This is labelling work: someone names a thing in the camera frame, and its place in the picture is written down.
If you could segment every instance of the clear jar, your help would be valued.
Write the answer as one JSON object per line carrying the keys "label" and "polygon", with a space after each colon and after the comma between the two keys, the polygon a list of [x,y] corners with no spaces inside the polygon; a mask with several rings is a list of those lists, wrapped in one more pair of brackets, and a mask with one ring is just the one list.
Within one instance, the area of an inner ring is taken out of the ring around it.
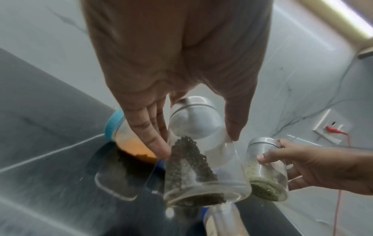
{"label": "clear jar", "polygon": [[[117,110],[109,119],[105,127],[105,136],[115,142],[122,151],[135,158],[150,164],[157,163],[156,156],[150,151],[131,130],[122,110]],[[157,167],[164,169],[164,161],[160,161]]]}
{"label": "clear jar", "polygon": [[184,98],[171,108],[164,201],[169,206],[212,206],[248,197],[243,166],[211,101]]}
{"label": "clear jar", "polygon": [[249,236],[234,203],[202,209],[206,235]]}
{"label": "clear jar", "polygon": [[272,138],[261,137],[250,141],[246,152],[245,175],[253,189],[252,194],[270,201],[285,201],[288,197],[288,174],[282,161],[261,165],[257,156],[281,144]]}

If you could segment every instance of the black countertop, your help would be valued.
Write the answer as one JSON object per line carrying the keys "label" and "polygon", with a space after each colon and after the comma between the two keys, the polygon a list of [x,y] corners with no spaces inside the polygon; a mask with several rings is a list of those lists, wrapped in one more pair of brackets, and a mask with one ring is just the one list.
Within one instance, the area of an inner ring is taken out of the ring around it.
{"label": "black countertop", "polygon": [[[113,112],[0,49],[0,236],[205,235],[199,209],[166,217],[161,172],[133,201],[96,186],[87,164]],[[300,235],[273,203],[251,196],[237,206],[251,236]]]}

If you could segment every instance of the electrical outlet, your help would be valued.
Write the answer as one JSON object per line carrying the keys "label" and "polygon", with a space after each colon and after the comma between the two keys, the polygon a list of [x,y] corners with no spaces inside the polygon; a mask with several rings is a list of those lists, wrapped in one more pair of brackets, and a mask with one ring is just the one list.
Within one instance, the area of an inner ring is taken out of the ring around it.
{"label": "electrical outlet", "polygon": [[343,134],[329,133],[325,129],[327,126],[336,128],[346,133],[350,132],[352,129],[352,124],[346,118],[332,109],[328,109],[325,113],[323,113],[321,119],[313,128],[313,131],[334,144],[339,144],[346,138],[346,136]]}

